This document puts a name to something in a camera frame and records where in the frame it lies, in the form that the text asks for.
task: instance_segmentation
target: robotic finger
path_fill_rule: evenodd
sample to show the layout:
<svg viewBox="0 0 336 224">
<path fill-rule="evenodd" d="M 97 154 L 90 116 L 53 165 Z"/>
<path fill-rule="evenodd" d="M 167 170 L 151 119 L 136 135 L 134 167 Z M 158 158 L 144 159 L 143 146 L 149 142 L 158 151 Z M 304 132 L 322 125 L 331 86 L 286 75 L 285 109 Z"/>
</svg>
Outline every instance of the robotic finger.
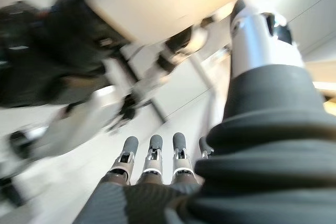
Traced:
<svg viewBox="0 0 336 224">
<path fill-rule="evenodd" d="M 151 137 L 148 155 L 145 158 L 143 171 L 137 184 L 162 184 L 162 142 L 162 137 L 159 135 Z"/>
<path fill-rule="evenodd" d="M 198 184 L 195 178 L 193 166 L 186 150 L 185 136 L 182 133 L 175 133 L 173 136 L 173 146 L 174 156 L 172 184 Z"/>
<path fill-rule="evenodd" d="M 206 137 L 202 136 L 198 144 L 200 145 L 201 155 L 203 159 L 208 159 L 214 153 L 214 149 L 212 149 L 206 143 Z"/>
<path fill-rule="evenodd" d="M 111 169 L 101 179 L 101 182 L 112 182 L 119 185 L 130 185 L 134 166 L 134 158 L 139 141 L 135 136 L 126 139 L 119 157 L 114 161 Z"/>
</svg>

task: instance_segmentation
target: gray rubber sleeve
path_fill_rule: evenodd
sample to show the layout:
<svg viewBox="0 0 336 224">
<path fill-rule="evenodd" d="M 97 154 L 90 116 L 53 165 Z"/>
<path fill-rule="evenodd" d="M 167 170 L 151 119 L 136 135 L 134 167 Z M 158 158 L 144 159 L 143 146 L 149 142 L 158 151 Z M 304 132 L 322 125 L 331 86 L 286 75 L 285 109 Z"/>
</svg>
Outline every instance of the gray rubber sleeve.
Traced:
<svg viewBox="0 0 336 224">
<path fill-rule="evenodd" d="M 174 146 L 174 150 L 175 149 L 182 150 L 183 148 L 186 149 L 185 136 L 182 133 L 177 132 L 174 134 L 173 146 Z"/>
<path fill-rule="evenodd" d="M 138 139 L 135 136 L 130 136 L 126 139 L 122 151 L 125 153 L 133 152 L 135 155 L 138 150 L 138 145 Z"/>
<path fill-rule="evenodd" d="M 149 149 L 160 149 L 162 150 L 162 137 L 160 135 L 154 135 L 151 137 L 151 141 L 149 143 Z"/>
</svg>

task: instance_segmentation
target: robotic hand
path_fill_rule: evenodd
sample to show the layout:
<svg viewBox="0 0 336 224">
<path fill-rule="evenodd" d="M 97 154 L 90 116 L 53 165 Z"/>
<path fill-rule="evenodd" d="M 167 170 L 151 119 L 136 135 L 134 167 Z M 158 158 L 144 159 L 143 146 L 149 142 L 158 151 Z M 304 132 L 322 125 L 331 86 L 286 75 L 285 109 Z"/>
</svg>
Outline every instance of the robotic hand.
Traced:
<svg viewBox="0 0 336 224">
<path fill-rule="evenodd" d="M 161 185 L 155 136 L 147 180 L 104 181 L 75 223 L 335 223 L 336 118 L 325 112 L 287 22 L 264 0 L 238 0 L 230 31 L 228 97 L 223 122 L 200 140 L 201 188 L 190 180 Z M 192 179 L 183 135 L 173 142 L 173 182 Z"/>
</svg>

